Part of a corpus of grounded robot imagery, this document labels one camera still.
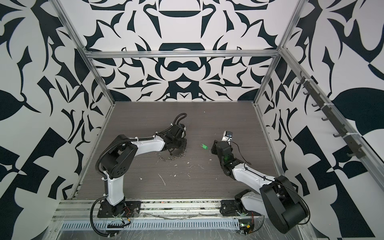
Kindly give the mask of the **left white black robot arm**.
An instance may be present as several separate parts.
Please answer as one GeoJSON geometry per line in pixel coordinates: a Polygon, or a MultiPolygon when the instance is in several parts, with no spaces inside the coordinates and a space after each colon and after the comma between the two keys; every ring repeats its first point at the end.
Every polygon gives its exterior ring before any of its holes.
{"type": "Polygon", "coordinates": [[[105,185],[101,213],[98,216],[117,217],[125,213],[124,175],[135,157],[151,152],[184,151],[186,145],[186,127],[183,124],[172,124],[167,130],[148,138],[117,136],[101,153],[95,165],[105,185]]]}

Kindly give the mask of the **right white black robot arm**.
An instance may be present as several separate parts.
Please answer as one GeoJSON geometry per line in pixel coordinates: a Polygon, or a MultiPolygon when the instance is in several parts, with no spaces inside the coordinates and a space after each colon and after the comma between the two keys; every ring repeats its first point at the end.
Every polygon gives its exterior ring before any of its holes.
{"type": "Polygon", "coordinates": [[[288,178],[274,178],[252,169],[234,156],[230,142],[214,141],[211,152],[226,176],[251,188],[236,195],[238,212],[264,215],[282,234],[309,221],[309,207],[288,178]]]}

